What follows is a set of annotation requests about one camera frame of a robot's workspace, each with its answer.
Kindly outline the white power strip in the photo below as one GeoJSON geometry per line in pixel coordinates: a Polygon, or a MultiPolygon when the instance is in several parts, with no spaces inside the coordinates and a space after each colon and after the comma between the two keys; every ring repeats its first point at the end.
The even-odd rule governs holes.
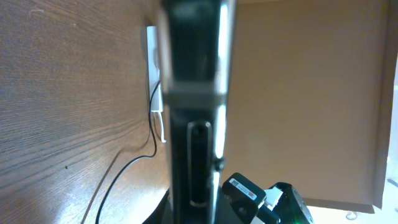
{"type": "Polygon", "coordinates": [[[163,112],[163,101],[161,85],[157,88],[160,81],[160,65],[157,49],[157,29],[156,26],[148,26],[147,31],[147,65],[149,76],[149,93],[152,97],[151,111],[155,113],[163,112]]]}

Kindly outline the black smartphone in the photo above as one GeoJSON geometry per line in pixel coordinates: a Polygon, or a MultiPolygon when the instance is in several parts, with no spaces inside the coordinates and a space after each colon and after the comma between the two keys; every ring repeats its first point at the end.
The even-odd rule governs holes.
{"type": "Polygon", "coordinates": [[[172,223],[214,223],[224,169],[237,3],[168,0],[159,7],[172,223]]]}

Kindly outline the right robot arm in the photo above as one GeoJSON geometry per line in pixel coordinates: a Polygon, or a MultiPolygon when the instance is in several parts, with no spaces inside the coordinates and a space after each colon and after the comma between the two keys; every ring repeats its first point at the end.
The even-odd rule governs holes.
{"type": "Polygon", "coordinates": [[[293,185],[278,182],[274,185],[282,191],[273,212],[280,218],[281,224],[314,224],[312,215],[304,202],[304,199],[293,185]]]}

